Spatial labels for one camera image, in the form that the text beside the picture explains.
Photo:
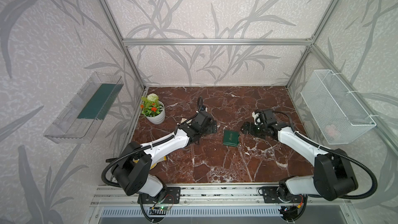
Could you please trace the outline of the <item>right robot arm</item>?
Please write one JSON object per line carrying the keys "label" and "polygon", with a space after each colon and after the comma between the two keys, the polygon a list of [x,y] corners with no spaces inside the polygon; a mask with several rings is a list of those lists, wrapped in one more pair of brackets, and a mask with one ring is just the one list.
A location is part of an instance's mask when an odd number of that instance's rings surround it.
{"label": "right robot arm", "polygon": [[[364,164],[349,157],[341,149],[322,146],[295,129],[291,116],[283,113],[289,122],[277,121],[272,109],[256,110],[252,113],[253,122],[245,122],[241,127],[243,134],[265,140],[272,137],[287,145],[314,168],[313,175],[294,176],[279,182],[284,194],[307,195],[333,201],[337,198],[362,200],[372,196],[378,188],[375,174]],[[353,165],[364,170],[371,179],[368,191],[359,195],[352,192],[359,187]]]}

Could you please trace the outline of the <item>clear plastic wall tray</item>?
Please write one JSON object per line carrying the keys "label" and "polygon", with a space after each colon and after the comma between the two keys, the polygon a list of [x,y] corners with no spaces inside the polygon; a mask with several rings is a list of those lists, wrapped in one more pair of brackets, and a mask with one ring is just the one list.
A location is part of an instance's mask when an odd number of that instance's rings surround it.
{"label": "clear plastic wall tray", "polygon": [[119,75],[92,73],[44,137],[56,144],[91,143],[123,86]]}

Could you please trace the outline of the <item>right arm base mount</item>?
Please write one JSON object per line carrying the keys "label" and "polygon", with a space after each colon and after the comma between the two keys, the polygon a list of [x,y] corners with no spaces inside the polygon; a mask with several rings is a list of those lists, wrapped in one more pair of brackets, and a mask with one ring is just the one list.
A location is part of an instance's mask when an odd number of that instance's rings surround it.
{"label": "right arm base mount", "polygon": [[299,205],[305,200],[304,195],[293,195],[283,186],[265,186],[258,189],[258,194],[263,197],[265,203],[286,203]]}

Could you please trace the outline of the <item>potted flower plant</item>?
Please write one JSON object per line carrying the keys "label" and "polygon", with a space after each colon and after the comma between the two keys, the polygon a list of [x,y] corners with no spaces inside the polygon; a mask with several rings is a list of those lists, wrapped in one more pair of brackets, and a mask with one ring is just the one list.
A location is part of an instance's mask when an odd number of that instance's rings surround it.
{"label": "potted flower plant", "polygon": [[141,98],[142,114],[153,124],[161,124],[165,120],[165,106],[159,96],[151,93]]}

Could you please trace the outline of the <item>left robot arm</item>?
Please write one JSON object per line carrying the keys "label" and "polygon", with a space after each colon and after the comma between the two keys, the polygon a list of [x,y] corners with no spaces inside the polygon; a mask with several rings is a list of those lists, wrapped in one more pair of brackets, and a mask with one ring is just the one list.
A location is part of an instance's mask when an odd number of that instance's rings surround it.
{"label": "left robot arm", "polygon": [[168,154],[214,133],[217,133],[216,120],[207,111],[200,110],[160,139],[144,144],[129,143],[118,158],[108,162],[101,180],[108,186],[123,189],[127,196],[147,195],[159,202],[166,197],[167,186],[150,174],[151,167]]}

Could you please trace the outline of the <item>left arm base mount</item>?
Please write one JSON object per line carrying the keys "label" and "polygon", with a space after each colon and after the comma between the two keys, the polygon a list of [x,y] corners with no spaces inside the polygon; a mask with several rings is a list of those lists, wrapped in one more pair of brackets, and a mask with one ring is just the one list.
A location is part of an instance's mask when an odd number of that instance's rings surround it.
{"label": "left arm base mount", "polygon": [[178,204],[181,196],[180,187],[165,187],[156,196],[152,197],[149,194],[140,194],[138,203],[141,204]]}

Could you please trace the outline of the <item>green jewelry box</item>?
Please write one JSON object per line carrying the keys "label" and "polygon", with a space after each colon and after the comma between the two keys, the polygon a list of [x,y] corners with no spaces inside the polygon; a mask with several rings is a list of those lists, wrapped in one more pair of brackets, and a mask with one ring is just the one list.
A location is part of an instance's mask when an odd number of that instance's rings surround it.
{"label": "green jewelry box", "polygon": [[223,145],[237,147],[239,145],[239,133],[231,130],[223,131]]}

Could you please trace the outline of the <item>yellow paper tag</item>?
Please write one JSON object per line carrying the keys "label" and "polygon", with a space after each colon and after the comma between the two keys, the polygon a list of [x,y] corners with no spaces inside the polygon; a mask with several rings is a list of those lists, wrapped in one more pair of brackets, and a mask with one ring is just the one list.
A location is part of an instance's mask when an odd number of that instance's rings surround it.
{"label": "yellow paper tag", "polygon": [[161,159],[159,159],[157,162],[155,162],[154,164],[151,165],[150,169],[152,170],[153,168],[156,167],[157,164],[159,164],[160,162],[166,161],[167,157],[163,157]]}

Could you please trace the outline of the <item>pink object in basket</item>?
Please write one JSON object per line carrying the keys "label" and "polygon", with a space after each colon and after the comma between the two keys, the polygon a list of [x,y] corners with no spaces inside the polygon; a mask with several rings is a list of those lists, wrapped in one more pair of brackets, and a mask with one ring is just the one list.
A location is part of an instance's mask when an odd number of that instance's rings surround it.
{"label": "pink object in basket", "polygon": [[334,124],[327,125],[325,127],[325,130],[326,130],[327,135],[330,137],[335,138],[340,135],[339,130],[337,129],[337,127]]}

